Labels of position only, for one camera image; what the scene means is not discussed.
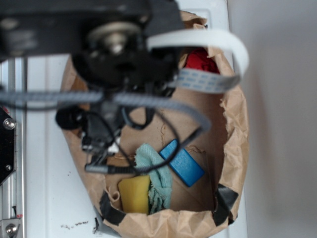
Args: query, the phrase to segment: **yellow object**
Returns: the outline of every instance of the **yellow object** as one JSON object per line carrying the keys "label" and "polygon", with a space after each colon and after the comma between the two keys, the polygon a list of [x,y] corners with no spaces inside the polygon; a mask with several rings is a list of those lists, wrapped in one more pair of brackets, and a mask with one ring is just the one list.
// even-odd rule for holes
{"label": "yellow object", "polygon": [[149,214],[150,176],[125,178],[119,184],[123,211]]}

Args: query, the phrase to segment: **red object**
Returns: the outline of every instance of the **red object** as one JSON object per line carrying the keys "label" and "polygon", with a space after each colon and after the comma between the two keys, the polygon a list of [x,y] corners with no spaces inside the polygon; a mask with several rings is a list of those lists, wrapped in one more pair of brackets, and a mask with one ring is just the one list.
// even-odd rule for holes
{"label": "red object", "polygon": [[208,53],[204,48],[197,48],[188,55],[185,68],[220,74],[217,64],[208,58]]}
{"label": "red object", "polygon": [[7,114],[10,114],[9,110],[8,110],[5,106],[2,106],[2,109],[3,109]]}

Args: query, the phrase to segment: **bolt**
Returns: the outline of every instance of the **bolt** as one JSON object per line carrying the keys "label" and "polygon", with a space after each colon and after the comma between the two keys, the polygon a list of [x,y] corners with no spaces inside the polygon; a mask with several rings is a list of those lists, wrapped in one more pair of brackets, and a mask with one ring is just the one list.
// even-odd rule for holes
{"label": "bolt", "polygon": [[126,42],[126,36],[119,32],[114,32],[104,39],[105,47],[115,56],[123,52]]}
{"label": "bolt", "polygon": [[14,237],[18,231],[18,228],[14,224],[9,224],[6,226],[5,231],[9,237]]}
{"label": "bolt", "polygon": [[0,22],[0,26],[4,30],[13,30],[19,25],[19,21],[14,18],[5,18]]}
{"label": "bolt", "polygon": [[4,120],[3,126],[7,130],[13,130],[15,128],[15,121],[12,118],[7,118]]}
{"label": "bolt", "polygon": [[6,169],[7,171],[10,171],[10,170],[12,169],[12,166],[11,166],[11,165],[7,165],[7,166],[5,167],[5,169]]}

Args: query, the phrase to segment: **teal cloth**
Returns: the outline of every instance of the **teal cloth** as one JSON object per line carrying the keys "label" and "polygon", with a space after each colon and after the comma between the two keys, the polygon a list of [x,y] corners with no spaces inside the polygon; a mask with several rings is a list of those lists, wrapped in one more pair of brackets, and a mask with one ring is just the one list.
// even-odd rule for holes
{"label": "teal cloth", "polygon": [[[136,168],[157,165],[164,159],[149,144],[143,144],[136,151]],[[150,214],[170,207],[173,178],[167,166],[149,172],[151,186],[149,189]]]}

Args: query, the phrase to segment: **white ribbon cable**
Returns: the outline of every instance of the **white ribbon cable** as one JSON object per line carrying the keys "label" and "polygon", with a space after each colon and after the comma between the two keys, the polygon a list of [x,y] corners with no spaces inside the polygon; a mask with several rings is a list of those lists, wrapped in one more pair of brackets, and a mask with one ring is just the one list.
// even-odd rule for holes
{"label": "white ribbon cable", "polygon": [[218,47],[229,50],[236,59],[239,74],[222,76],[215,73],[184,68],[170,87],[183,87],[205,93],[224,93],[235,87],[249,66],[249,55],[244,44],[232,33],[220,29],[186,29],[148,38],[148,50],[164,47]]}

